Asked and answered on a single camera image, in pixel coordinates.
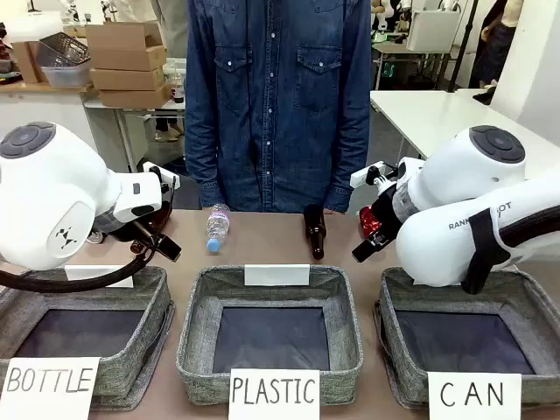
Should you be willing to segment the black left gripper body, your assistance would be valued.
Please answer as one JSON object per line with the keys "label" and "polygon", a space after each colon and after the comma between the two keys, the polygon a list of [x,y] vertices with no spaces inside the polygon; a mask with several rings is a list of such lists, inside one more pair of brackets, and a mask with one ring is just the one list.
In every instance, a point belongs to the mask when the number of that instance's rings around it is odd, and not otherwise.
{"label": "black left gripper body", "polygon": [[132,229],[135,232],[136,239],[131,245],[132,249],[142,247],[142,250],[160,250],[164,241],[161,231],[156,228],[146,227],[141,221],[133,220],[131,222]]}

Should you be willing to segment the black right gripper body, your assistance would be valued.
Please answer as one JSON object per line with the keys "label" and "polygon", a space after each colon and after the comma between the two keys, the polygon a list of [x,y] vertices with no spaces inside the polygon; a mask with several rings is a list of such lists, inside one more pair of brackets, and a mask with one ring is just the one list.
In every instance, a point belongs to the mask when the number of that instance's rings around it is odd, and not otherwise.
{"label": "black right gripper body", "polygon": [[392,235],[392,241],[397,237],[403,223],[397,218],[393,208],[393,196],[396,187],[391,186],[382,192],[377,200],[371,206],[371,212],[377,221],[381,224],[377,231],[383,232],[385,235]]}

